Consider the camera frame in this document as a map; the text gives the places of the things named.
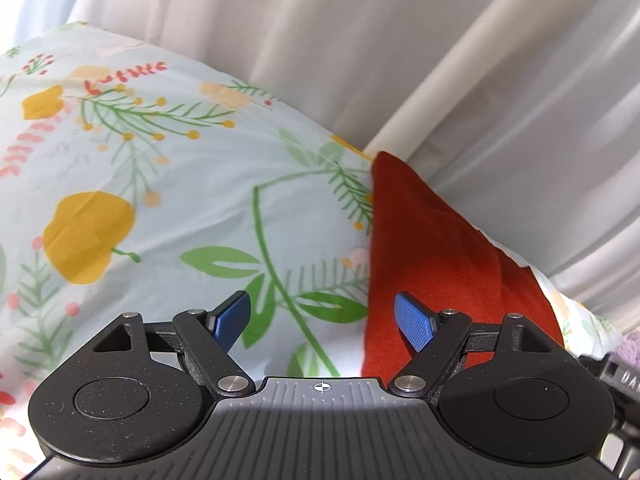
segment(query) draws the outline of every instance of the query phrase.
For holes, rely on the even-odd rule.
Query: crosshair logo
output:
[[[314,386],[312,386],[312,388],[316,392],[320,392],[321,394],[324,394],[325,392],[328,392],[331,388],[333,388],[333,386],[323,381],[322,383],[315,384]]]

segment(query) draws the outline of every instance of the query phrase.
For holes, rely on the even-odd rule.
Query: curtain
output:
[[[565,294],[623,330],[640,323],[640,0],[72,7],[61,22],[203,61],[358,147],[397,153]]]

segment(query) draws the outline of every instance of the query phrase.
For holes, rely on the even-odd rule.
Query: blue gripper pad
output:
[[[429,316],[412,303],[413,299],[403,293],[396,294],[394,315],[400,332],[414,350],[419,352],[433,338],[434,329]]]
[[[216,316],[211,335],[225,352],[229,352],[242,330],[249,323],[251,300],[247,293],[234,294],[227,305],[221,305],[222,313]]]

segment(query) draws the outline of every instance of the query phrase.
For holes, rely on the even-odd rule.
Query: red fabric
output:
[[[411,358],[394,320],[394,298],[402,290],[431,310],[455,308],[475,322],[500,323],[506,313],[521,312],[562,344],[556,316],[529,267],[494,247],[394,156],[380,153],[372,173],[363,376],[386,384]],[[483,359],[469,357],[473,364]]]

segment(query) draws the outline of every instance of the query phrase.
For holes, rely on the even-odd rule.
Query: yellow dot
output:
[[[142,199],[147,207],[156,207],[162,202],[162,197],[155,191],[145,193]]]

